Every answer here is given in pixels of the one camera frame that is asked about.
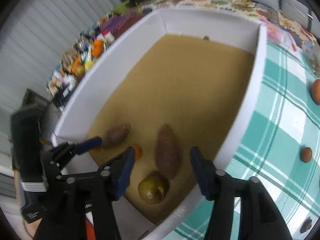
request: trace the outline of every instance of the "teal plaid tablecloth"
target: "teal plaid tablecloth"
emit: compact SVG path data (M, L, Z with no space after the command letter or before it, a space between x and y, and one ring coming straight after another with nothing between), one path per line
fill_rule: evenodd
M302 223L320 214L320 106L308 87L315 76L282 48L268 43L265 72L249 127L226 171L233 177L258 176L280 210L293 239L304 239ZM313 150L309 163L301 148ZM202 201L193 213L164 239L204 238L213 202ZM237 240L240 199L235 199L232 240Z

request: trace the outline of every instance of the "wall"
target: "wall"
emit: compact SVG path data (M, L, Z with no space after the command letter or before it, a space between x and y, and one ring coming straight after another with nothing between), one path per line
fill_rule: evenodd
M10 113L0 108L0 153L11 155L11 144L7 135L10 132Z
M47 79L81 31L120 0L20 0L0 32L0 107L16 110L27 88L48 98Z

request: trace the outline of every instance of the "sweet potato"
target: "sweet potato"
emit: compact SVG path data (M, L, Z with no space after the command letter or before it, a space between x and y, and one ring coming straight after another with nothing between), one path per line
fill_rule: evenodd
M102 147L110 148L122 143L130 131L130 125L123 124L109 129L104 138L102 138Z
M158 132L156 166L167 179L173 179L181 166L181 148L172 128L165 124Z

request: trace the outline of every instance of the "small orange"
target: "small orange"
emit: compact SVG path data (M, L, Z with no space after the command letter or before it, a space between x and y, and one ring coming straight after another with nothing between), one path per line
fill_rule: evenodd
M95 40L93 43L95 48L102 48L103 47L103 41L102 40Z
M91 149L90 151L92 151L92 152L94 152L94 153L98 153L98 152L100 152L100 150L102 150L102 147L101 147L101 146L98 146L98 147L96 147L96 148Z
M132 145L134 152L135 152L135 161L138 161L143 156L143 150L140 145L134 144Z
M100 55L102 54L103 49L102 48L94 48L92 50L92 57L100 57Z
M77 58L74 60L73 64L72 64L71 71L73 72L73 74L76 74L76 72L77 72L76 67L77 67L78 65L82 65L82 64L81 64L81 57L80 57L80 56L77 57Z

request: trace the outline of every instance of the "brown fruit on table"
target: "brown fruit on table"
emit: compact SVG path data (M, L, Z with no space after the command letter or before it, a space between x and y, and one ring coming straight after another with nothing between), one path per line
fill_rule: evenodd
M310 89L311 92L311 97L313 101L317 104L320 105L320 79L316 79Z
M167 179L173 179L181 166L181 148L172 128L167 124L158 133L155 161L161 174Z
M130 129L130 125L126 124L109 129L105 137L102 138L102 147L109 148L122 143L128 136Z
M160 203L169 190L169 181L159 171L154 171L138 185L140 198L148 204Z
M304 163L308 163L309 161L311 161L312 158L312 150L310 147L305 147L301 153L300 153L300 159L304 162Z

